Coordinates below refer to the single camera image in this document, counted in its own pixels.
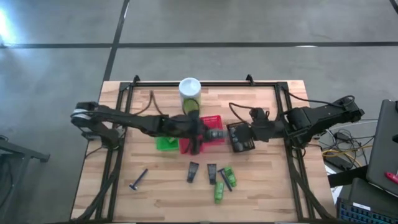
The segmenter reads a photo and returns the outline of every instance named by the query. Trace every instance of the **small green bottle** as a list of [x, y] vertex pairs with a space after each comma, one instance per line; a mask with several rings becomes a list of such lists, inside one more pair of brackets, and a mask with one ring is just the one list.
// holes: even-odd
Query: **small green bottle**
[[225, 173], [226, 178], [228, 179], [229, 184], [232, 187], [236, 187], [236, 178], [235, 178], [234, 172], [232, 170], [232, 167], [230, 167], [230, 166], [225, 167], [224, 173]]
[[221, 203], [223, 199], [223, 193], [224, 193], [224, 183], [216, 182], [216, 187], [214, 189], [214, 202], [216, 204]]

